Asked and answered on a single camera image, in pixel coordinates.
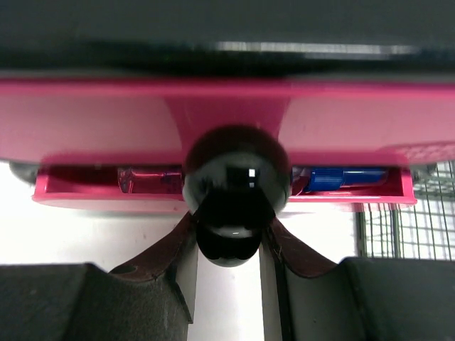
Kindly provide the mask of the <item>small spray bottle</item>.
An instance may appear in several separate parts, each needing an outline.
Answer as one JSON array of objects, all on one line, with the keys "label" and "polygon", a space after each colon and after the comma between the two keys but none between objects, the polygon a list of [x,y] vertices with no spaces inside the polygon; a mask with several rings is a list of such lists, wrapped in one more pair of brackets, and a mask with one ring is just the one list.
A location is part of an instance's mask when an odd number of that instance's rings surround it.
[{"label": "small spray bottle", "polygon": [[[302,167],[291,172],[291,194],[338,191],[345,188],[369,188],[382,185],[388,169],[381,167]],[[179,167],[123,167],[117,169],[123,193],[181,194],[184,174]]]}]

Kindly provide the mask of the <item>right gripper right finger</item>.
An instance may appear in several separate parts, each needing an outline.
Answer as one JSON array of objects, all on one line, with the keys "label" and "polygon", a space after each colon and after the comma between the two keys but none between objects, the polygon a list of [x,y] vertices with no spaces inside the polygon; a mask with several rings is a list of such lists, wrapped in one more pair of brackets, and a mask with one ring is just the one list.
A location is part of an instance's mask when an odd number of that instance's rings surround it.
[{"label": "right gripper right finger", "polygon": [[453,340],[454,263],[332,262],[279,220],[259,247],[266,340]]}]

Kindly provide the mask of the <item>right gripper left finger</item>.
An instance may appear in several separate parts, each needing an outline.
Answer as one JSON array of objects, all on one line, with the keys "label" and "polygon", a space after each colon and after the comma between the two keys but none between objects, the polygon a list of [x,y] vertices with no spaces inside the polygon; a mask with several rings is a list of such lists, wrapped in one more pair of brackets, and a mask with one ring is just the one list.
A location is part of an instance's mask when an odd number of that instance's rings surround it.
[{"label": "right gripper left finger", "polygon": [[165,237],[109,272],[86,264],[1,267],[2,340],[185,340],[198,250],[184,215]]}]

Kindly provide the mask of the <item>pink top drawer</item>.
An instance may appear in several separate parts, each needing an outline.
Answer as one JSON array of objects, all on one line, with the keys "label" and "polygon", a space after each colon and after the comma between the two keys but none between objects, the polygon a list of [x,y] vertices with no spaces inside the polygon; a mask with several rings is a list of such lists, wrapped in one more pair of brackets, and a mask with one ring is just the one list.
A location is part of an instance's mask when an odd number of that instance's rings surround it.
[{"label": "pink top drawer", "polygon": [[221,126],[264,131],[296,166],[454,158],[454,86],[334,80],[1,81],[1,158],[175,166]]}]

